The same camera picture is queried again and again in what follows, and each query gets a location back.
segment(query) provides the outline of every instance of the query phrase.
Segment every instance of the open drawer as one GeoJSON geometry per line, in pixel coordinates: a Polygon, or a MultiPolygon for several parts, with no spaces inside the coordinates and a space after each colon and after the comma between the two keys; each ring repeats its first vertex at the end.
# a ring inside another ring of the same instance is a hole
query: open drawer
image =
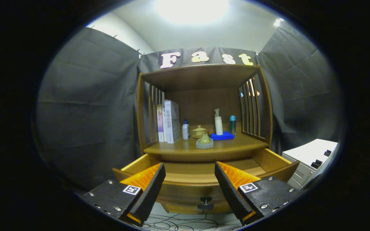
{"type": "MultiPolygon", "coordinates": [[[[121,170],[114,168],[113,171],[116,178],[121,181],[160,162],[159,155],[145,154],[121,170]]],[[[223,162],[260,178],[272,175],[285,182],[292,177],[299,164],[299,161],[292,163],[267,148],[253,150],[251,158],[223,162]]],[[[213,162],[163,161],[163,163],[166,177],[157,202],[160,202],[167,212],[189,214],[231,212],[215,177],[213,162]],[[200,201],[202,196],[212,197],[209,203],[213,204],[213,210],[197,208],[202,204],[200,201]]]]}

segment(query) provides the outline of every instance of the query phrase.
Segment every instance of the wall light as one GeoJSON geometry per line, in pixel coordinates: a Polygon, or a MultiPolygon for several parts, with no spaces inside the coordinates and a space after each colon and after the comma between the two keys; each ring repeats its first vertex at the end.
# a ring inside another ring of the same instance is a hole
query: wall light
{"type": "Polygon", "coordinates": [[[215,22],[225,15],[228,0],[157,0],[155,9],[169,22],[199,25],[215,22]]]}

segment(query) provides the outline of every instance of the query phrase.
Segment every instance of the teapot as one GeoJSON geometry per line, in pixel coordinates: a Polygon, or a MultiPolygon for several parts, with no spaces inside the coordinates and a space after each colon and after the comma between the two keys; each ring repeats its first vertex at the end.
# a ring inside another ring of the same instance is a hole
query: teapot
{"type": "Polygon", "coordinates": [[[194,130],[192,130],[194,133],[192,134],[192,137],[194,137],[195,139],[199,139],[202,137],[203,134],[205,134],[205,131],[207,129],[201,127],[200,125],[198,125],[198,128],[195,128],[194,130]]]}

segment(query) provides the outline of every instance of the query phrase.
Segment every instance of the drawer knob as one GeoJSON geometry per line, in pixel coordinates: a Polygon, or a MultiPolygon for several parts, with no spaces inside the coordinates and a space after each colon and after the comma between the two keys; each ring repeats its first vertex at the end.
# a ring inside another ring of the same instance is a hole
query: drawer knob
{"type": "Polygon", "coordinates": [[[203,210],[212,210],[213,209],[213,205],[210,205],[208,204],[208,201],[212,200],[212,197],[208,196],[208,197],[201,197],[201,201],[204,202],[203,205],[198,205],[198,209],[203,209],[203,210]]]}

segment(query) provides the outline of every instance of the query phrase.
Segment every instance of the gray curtain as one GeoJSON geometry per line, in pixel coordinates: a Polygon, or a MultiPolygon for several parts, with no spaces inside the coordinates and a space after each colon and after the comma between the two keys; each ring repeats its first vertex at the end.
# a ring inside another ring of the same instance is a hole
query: gray curtain
{"type": "Polygon", "coordinates": [[[138,53],[84,28],[59,51],[41,84],[37,139],[47,164],[90,190],[138,158],[138,53]]]}

